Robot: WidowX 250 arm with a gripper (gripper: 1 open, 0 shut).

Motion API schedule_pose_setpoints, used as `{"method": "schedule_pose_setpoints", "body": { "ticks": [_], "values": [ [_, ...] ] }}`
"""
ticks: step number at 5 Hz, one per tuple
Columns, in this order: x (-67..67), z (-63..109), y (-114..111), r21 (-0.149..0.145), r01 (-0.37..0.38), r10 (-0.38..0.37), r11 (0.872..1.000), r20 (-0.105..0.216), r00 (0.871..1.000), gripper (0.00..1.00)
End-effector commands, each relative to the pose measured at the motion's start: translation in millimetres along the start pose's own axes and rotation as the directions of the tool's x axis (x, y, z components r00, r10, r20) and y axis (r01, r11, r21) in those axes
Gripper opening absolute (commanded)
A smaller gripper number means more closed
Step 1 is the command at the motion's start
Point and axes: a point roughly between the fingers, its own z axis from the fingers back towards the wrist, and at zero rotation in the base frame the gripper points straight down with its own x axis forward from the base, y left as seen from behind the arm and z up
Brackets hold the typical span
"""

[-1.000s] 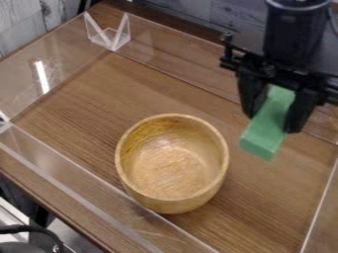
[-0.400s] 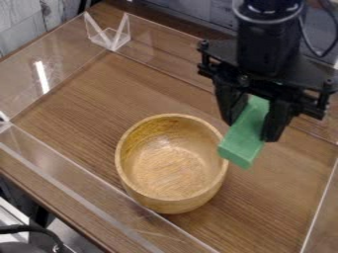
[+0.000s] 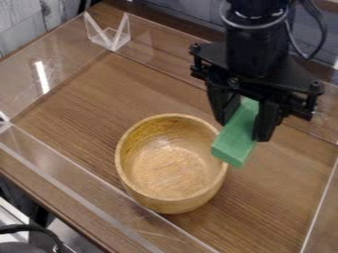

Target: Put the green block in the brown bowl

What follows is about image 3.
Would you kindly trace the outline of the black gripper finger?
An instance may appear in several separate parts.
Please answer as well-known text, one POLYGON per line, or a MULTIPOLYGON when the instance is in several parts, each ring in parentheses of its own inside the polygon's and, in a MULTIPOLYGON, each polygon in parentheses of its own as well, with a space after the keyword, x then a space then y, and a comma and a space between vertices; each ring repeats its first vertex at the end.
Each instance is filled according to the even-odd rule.
POLYGON ((240 106, 239 93, 226 85, 206 83, 207 97, 215 121, 224 126, 240 106))
POLYGON ((252 139, 258 142, 267 142, 281 121, 282 105, 270 100, 261 102, 254 122, 252 139))

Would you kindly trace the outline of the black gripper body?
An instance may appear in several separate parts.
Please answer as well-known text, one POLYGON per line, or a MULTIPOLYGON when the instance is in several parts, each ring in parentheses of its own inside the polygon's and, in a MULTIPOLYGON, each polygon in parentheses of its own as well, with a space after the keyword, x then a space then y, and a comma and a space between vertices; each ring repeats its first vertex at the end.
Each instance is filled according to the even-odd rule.
POLYGON ((282 105, 282 119, 290 115, 310 119, 323 85, 289 55, 297 48, 293 13, 223 13, 223 42, 195 43, 191 76, 230 86, 258 103, 282 105))

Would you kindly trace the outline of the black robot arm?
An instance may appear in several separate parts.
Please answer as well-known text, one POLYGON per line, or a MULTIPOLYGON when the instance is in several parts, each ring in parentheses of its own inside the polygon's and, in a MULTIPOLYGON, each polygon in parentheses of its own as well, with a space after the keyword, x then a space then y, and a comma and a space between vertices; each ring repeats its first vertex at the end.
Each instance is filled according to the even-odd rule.
POLYGON ((259 102, 251 130, 258 142, 271 139, 287 116, 310 120, 325 93, 322 82, 289 54, 299 50, 293 37, 297 5, 326 38, 327 25, 311 0, 223 0, 219 16, 226 40, 195 43, 188 49, 190 73, 204 81, 216 122, 230 123, 242 97, 259 102))

